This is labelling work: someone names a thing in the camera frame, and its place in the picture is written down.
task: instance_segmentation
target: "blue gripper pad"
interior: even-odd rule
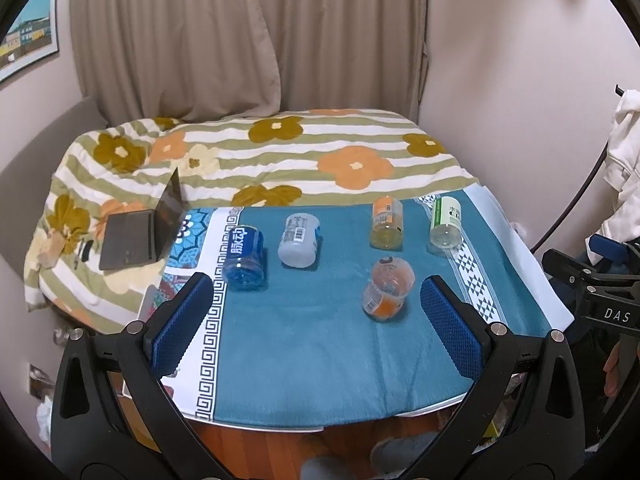
[[[157,379],[175,372],[212,302],[211,278],[195,272],[178,294],[161,304],[149,318],[143,349]]]
[[[625,244],[621,244],[602,235],[591,235],[591,238],[589,238],[589,248],[594,253],[603,256],[607,260],[611,260],[617,265],[626,264],[629,260],[629,254]]]
[[[422,282],[420,305],[460,375],[477,381],[491,351],[487,323],[440,276]]]

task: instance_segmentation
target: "greek key pattern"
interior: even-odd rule
[[[229,231],[238,225],[241,211],[241,207],[234,207],[228,212],[220,254],[218,255],[214,275],[211,277],[213,280],[213,302],[204,320],[205,331],[200,355],[200,382],[198,384],[198,398],[196,399],[195,409],[196,417],[203,420],[213,420],[213,408],[216,403],[218,345],[226,296],[226,283],[222,279],[222,265],[225,263]]]
[[[414,198],[418,204],[422,205],[429,220],[431,220],[433,205],[439,196],[439,194],[433,194]],[[462,245],[460,245],[460,248],[454,251],[446,251],[446,253],[465,302],[472,304],[487,323],[505,322],[498,297],[464,229],[462,229]]]

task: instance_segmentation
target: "hand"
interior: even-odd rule
[[[616,343],[609,354],[609,359],[604,363],[604,372],[607,376],[604,381],[604,394],[607,397],[615,397],[620,390],[620,377],[618,375],[618,359],[620,357],[620,341]],[[638,358],[640,358],[640,345],[638,345]]]

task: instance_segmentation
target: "gray laptop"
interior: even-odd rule
[[[100,270],[152,264],[171,248],[184,215],[180,177],[174,171],[155,209],[107,217]]]

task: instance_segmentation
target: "bedspread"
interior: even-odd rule
[[[52,178],[24,266],[33,310],[45,298],[99,332],[136,319],[166,259],[98,269],[108,215],[154,208],[178,168],[187,208],[371,203],[462,189],[476,180],[411,121],[382,110],[312,110],[202,124],[156,118],[80,136]],[[178,240],[193,228],[185,219]],[[65,238],[54,267],[37,256],[47,234]],[[87,261],[82,240],[93,240]]]

